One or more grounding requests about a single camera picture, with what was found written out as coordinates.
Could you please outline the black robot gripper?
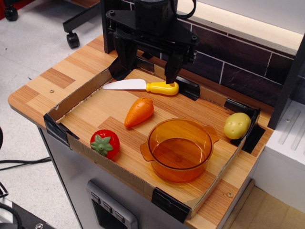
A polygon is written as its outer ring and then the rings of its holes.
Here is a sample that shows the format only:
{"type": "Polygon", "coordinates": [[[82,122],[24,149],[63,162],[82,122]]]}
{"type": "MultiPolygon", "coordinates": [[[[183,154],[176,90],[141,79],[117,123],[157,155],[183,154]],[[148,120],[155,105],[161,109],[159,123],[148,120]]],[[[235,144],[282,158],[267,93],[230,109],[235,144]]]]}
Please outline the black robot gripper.
{"type": "Polygon", "coordinates": [[[177,12],[176,0],[122,1],[121,10],[106,13],[108,32],[113,35],[119,61],[126,70],[133,68],[138,46],[168,55],[166,83],[175,82],[183,64],[194,62],[199,38],[180,24],[195,13],[196,1],[187,14],[177,12]]]}

